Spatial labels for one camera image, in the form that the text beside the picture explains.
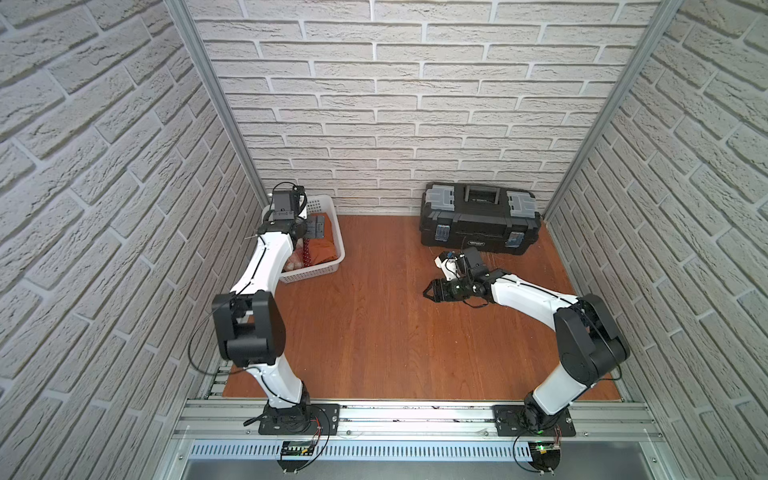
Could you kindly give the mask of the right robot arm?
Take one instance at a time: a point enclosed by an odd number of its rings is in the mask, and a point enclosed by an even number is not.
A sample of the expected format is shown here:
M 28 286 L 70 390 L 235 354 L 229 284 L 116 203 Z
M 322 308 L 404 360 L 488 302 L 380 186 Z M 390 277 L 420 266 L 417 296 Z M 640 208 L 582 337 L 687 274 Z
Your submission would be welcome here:
M 444 251 L 435 258 L 443 276 L 423 296 L 435 303 L 473 297 L 519 311 L 555 332 L 558 364 L 524 400 L 523 427 L 536 434 L 549 430 L 567 407 L 631 356 L 624 333 L 604 300 L 576 296 L 533 284 L 503 269 L 489 269 L 472 247 Z

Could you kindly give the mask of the orange skirt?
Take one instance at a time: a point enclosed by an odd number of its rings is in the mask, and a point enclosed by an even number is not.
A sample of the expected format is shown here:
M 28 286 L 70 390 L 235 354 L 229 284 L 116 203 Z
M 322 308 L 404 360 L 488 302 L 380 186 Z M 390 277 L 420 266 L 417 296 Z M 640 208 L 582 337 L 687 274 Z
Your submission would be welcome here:
M 333 224 L 329 215 L 327 213 L 314 214 L 326 215 L 326 237 L 324 240 L 309 240 L 313 262 L 312 266 L 335 261 L 338 258 L 333 234 Z

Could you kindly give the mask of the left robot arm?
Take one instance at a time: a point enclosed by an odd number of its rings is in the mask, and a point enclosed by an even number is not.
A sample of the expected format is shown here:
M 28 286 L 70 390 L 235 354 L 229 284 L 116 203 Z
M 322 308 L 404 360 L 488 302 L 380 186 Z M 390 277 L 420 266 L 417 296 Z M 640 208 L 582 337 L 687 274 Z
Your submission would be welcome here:
M 262 435 L 321 435 L 323 413 L 310 405 L 305 384 L 285 356 L 287 330 L 275 291 L 307 231 L 308 198 L 302 186 L 281 182 L 256 234 L 256 249 L 230 291 L 212 301 L 220 356 L 257 380 L 267 396 L 263 412 L 243 422 Z

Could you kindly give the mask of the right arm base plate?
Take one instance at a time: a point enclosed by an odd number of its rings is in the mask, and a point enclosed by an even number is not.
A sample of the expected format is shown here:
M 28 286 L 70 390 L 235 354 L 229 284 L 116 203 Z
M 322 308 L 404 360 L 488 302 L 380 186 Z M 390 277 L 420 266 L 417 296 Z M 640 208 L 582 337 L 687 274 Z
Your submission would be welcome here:
M 499 437 L 549 436 L 575 437 L 576 429 L 567 408 L 547 415 L 535 405 L 509 404 L 491 407 Z

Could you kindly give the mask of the black plastic toolbox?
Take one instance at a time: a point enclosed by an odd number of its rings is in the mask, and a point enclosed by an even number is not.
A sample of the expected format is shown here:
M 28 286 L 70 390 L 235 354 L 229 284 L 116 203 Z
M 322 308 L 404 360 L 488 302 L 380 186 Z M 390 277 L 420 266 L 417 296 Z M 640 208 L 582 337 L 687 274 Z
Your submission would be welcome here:
M 421 198 L 425 246 L 522 255 L 537 242 L 541 225 L 535 195 L 522 189 L 431 182 Z

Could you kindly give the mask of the aluminium mounting rail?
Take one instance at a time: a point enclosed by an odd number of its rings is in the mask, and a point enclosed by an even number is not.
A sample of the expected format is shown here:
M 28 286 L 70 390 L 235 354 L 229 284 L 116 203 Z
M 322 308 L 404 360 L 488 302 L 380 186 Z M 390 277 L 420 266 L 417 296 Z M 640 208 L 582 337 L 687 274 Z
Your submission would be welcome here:
M 309 439 L 317 423 L 331 424 L 332 440 L 505 441 L 554 439 L 565 442 L 662 442 L 665 435 L 643 403 L 576 402 L 559 417 L 560 427 L 536 434 L 523 427 L 520 402 L 386 401 L 334 399 L 329 413 L 312 412 L 286 431 L 263 427 L 258 399 L 189 400 L 171 429 L 173 439 Z

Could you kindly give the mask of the controller board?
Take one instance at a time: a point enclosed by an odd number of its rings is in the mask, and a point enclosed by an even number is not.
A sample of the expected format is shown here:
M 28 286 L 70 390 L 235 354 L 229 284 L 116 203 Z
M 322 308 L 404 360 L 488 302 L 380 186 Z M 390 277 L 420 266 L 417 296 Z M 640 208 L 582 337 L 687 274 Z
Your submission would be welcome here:
M 297 473 L 317 458 L 317 444 L 312 441 L 283 441 L 278 465 L 284 473 Z
M 529 443 L 529 466 L 537 473 L 554 474 L 561 461 L 561 446 L 555 443 Z

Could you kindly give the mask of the white plastic basket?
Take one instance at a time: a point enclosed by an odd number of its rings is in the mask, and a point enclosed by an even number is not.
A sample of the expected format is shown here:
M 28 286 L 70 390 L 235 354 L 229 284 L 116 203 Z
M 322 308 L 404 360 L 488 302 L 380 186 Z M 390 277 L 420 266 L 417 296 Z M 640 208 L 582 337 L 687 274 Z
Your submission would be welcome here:
M 345 247 L 339 226 L 339 221 L 333 200 L 328 195 L 310 195 L 306 206 L 308 214 L 327 214 L 332 228 L 333 244 L 336 251 L 336 259 L 324 262 L 316 266 L 308 266 L 297 270 L 283 272 L 279 280 L 282 283 L 293 283 L 314 277 L 331 274 L 338 270 L 340 263 L 345 259 Z

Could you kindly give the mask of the left controller board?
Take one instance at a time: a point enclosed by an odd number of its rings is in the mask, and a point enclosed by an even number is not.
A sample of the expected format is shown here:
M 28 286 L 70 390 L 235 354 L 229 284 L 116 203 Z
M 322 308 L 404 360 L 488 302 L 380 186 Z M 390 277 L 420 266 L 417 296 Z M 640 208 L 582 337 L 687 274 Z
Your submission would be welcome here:
M 317 444 L 312 441 L 283 441 L 278 465 L 284 473 L 297 473 L 317 458 Z

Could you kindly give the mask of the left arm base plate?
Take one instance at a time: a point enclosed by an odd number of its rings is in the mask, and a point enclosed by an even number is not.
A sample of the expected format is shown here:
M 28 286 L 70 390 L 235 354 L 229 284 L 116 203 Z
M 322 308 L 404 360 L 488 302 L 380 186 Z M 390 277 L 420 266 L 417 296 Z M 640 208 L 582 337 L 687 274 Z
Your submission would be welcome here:
M 277 409 L 266 405 L 258 416 L 260 435 L 325 435 L 338 432 L 341 406 L 337 403 L 298 405 Z

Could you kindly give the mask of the red plaid skirt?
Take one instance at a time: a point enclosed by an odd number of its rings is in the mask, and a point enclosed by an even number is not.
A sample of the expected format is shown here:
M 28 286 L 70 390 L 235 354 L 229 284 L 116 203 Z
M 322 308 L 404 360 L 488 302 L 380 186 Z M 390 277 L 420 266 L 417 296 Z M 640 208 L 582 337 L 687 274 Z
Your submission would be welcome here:
M 305 242 L 303 239 L 299 239 L 295 245 L 295 248 L 288 260 L 286 261 L 283 271 L 291 272 L 299 270 L 305 267 Z

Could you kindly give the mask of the red polka dot skirt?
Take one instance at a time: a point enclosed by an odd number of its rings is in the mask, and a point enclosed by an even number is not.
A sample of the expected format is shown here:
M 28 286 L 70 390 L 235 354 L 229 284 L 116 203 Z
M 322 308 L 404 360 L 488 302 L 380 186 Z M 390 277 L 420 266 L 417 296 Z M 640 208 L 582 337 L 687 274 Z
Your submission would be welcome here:
M 313 265 L 309 240 L 303 241 L 302 261 L 305 268 Z

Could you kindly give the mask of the right controller board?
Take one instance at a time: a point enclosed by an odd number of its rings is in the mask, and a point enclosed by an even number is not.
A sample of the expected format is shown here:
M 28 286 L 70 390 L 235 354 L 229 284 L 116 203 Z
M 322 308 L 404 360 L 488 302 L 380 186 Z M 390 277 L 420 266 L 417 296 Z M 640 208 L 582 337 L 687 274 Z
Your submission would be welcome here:
M 554 474 L 561 461 L 561 446 L 555 443 L 529 443 L 529 466 L 537 473 Z

